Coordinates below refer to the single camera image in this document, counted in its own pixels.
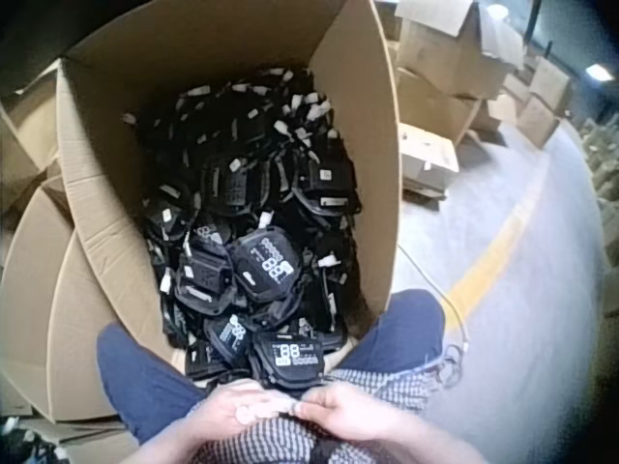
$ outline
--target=person's hand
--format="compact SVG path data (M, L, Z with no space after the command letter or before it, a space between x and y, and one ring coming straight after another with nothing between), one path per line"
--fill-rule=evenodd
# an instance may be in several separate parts
M400 412L350 384L335 383L308 391L294 405L293 414L343 440L367 441L388 435Z
M250 428L260 419L287 412L294 400L260 384L243 379L217 387L185 421L193 438L200 442L225 440Z

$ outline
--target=white cable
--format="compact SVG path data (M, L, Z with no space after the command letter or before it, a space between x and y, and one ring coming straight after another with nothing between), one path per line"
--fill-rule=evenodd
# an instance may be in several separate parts
M410 254L408 254L408 252L404 249L404 247L402 245L398 244L398 248L399 248L399 250L402 253L404 253L404 256L406 256L408 261L415 267L415 269L419 272L419 274L422 275L422 277L427 281L427 283L430 284L430 286L434 290L436 290L436 292L438 292L438 294L443 298L443 300L445 300L445 302L447 302L449 307L454 312L454 315L456 316L457 322L460 325L460 331L462 333L462 353L466 353L468 351L468 347L469 347L469 343L470 343L470 338L469 338L468 330L466 328L466 324L464 323L464 318L462 317L462 314L457 309L456 305L445 294L445 292L438 286L438 284L434 281L434 279L432 279L432 277L430 277L427 274L427 272L424 271L424 269L417 263L417 261L415 261L413 259L413 257Z

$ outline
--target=knee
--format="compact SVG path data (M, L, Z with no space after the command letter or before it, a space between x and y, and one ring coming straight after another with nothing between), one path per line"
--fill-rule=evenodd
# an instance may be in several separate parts
M445 330L443 307L428 290L410 289L393 294L387 311L390 313L391 317L405 319L441 336Z

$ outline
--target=plaid fabric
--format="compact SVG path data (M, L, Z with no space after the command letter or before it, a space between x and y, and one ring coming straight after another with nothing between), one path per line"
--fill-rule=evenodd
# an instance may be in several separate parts
M438 390L439 362L397 374L380 374L336 369L328 382L349 382L377 399L414 413L421 412ZM193 464L213 463L308 463L315 444L328 436L315 424L294 418L263 420L229 440L206 444ZM342 442L331 463L389 463L391 455L376 444L352 445Z

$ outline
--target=ceiling light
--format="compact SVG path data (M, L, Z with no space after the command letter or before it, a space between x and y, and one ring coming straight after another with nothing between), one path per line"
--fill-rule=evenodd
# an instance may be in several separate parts
M587 68L588 74L600 82L608 82L613 80L613 75L602 65L593 65Z
M508 8L504 7L503 5L499 5L498 3L487 7L487 12L490 13L490 16L492 16L497 21L502 21L510 15L510 11L508 10Z

